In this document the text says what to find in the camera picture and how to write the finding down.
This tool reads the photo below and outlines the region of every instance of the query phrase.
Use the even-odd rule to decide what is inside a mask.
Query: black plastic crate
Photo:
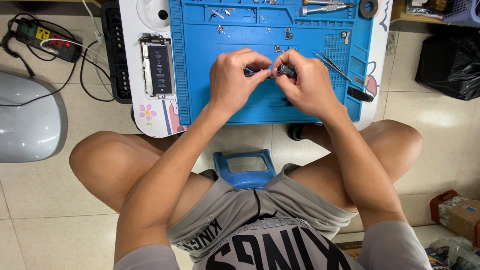
[[[113,98],[122,104],[132,103],[130,81],[128,78],[127,55],[121,25],[120,6],[115,2],[106,2],[101,8],[102,30],[107,47],[110,84]]]

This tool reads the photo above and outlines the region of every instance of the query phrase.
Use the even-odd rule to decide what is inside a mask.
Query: blue silicone repair mat
[[[358,7],[299,16],[301,0],[278,0],[279,5],[259,0],[170,0],[170,21],[180,124],[190,125],[209,100],[209,70],[221,53],[249,47],[272,60],[280,50],[297,49],[305,57],[321,50],[352,80],[365,81],[372,19],[358,16]],[[358,3],[359,0],[346,2]],[[224,11],[230,10],[230,16]],[[212,10],[223,17],[212,16]],[[286,39],[286,32],[292,39]],[[341,36],[348,32],[348,42]],[[361,101],[347,95],[347,87],[363,91],[329,70],[334,92],[353,121],[360,119]],[[247,104],[229,124],[313,122],[318,118],[301,113],[286,100],[274,80],[261,83]]]

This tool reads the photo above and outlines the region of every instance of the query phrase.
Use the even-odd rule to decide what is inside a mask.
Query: gray shorts
[[[259,217],[287,216],[306,220],[314,229],[332,239],[357,213],[345,211],[286,176],[299,168],[287,164],[262,190],[238,190],[217,177],[214,170],[201,173],[218,178],[198,203],[167,229],[172,245],[200,261],[223,238]]]

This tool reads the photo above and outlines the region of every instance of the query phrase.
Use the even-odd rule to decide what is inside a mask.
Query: leg
[[[120,212],[131,189],[176,139],[97,132],[75,146],[70,167],[90,193]],[[212,185],[212,180],[191,173],[169,226],[182,218]]]
[[[394,183],[420,154],[422,138],[414,128],[392,120],[372,123],[360,131]],[[357,209],[348,196],[330,136],[325,127],[308,124],[301,137],[332,153],[291,172],[288,176],[303,184],[332,204],[350,211]]]

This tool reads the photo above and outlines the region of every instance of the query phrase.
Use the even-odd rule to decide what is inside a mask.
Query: hand
[[[272,61],[249,48],[222,53],[210,68],[210,108],[229,118],[240,110],[250,94],[266,78],[272,76]],[[258,72],[245,77],[249,71]]]
[[[278,74],[276,67],[280,64],[294,68],[297,79]],[[324,122],[333,119],[339,109],[345,108],[333,92],[328,69],[320,60],[305,58],[290,49],[275,60],[273,70],[276,84],[301,112],[317,116]]]

